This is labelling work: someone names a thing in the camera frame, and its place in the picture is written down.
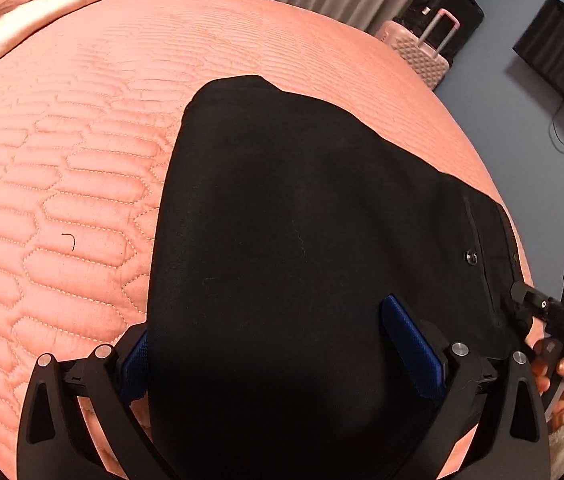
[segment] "black fabric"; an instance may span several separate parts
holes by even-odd
[[[434,408],[379,304],[397,294],[485,356],[518,348],[498,207],[334,105],[258,76],[204,86],[153,254],[158,450],[183,480],[390,478]]]

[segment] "suitcase handle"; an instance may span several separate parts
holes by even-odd
[[[438,13],[435,15],[435,17],[431,20],[431,22],[427,25],[427,28],[424,29],[424,32],[422,32],[422,35],[418,39],[418,46],[422,46],[422,43],[424,43],[424,41],[428,38],[428,35],[431,33],[431,31],[440,22],[440,20],[442,19],[442,16],[449,17],[454,22],[454,25],[453,25],[453,28],[451,29],[451,31],[446,35],[444,40],[442,40],[442,43],[440,43],[438,45],[436,52],[435,52],[435,55],[433,56],[433,59],[435,59],[438,56],[438,54],[440,54],[440,50],[442,50],[444,47],[446,47],[446,44],[449,41],[451,41],[451,38],[457,32],[457,29],[460,28],[460,22],[458,21],[458,19],[454,15],[452,15],[446,9],[440,9],[440,10],[438,10]]]

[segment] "cable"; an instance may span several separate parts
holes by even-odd
[[[560,136],[558,135],[558,130],[555,127],[555,119],[558,116],[558,113],[560,113],[560,111],[562,110],[562,107],[564,106],[564,99],[562,99],[562,101],[560,102],[560,106],[557,107],[557,110],[553,113],[552,117],[551,117],[551,122],[549,123],[549,127],[548,127],[548,131],[549,131],[549,138],[551,139],[551,143],[553,144],[553,147],[561,154],[564,155],[564,151],[561,150],[558,146],[556,146],[555,142],[553,141],[553,137],[555,136],[555,138],[558,140],[558,142],[564,146],[564,141],[560,138]]]

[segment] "pink suitcase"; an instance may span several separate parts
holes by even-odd
[[[440,46],[434,50],[425,43],[425,40],[440,22],[442,16],[449,17],[454,22],[454,26],[440,43]],[[440,50],[451,40],[459,28],[460,22],[457,18],[448,10],[440,9],[419,38],[410,30],[393,21],[384,22],[380,30],[377,31],[376,38],[400,54],[422,81],[433,90],[438,86],[449,68],[448,61],[440,56]]]

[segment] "quilted stitching pattern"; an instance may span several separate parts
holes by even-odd
[[[392,47],[431,89],[438,85],[448,71],[448,63],[441,56],[437,59],[431,58],[418,47],[417,43],[407,38],[396,38]]]
[[[418,46],[418,38],[399,23],[384,22],[376,38],[395,50],[432,90],[448,72],[448,61],[442,56],[433,57],[435,51],[428,44]]]
[[[341,23],[268,0],[103,0],[57,20],[0,60],[0,468],[9,478],[36,356],[85,356],[145,319],[182,111],[208,81],[247,73],[351,111],[501,201],[409,66]],[[148,425],[146,405],[136,413]]]

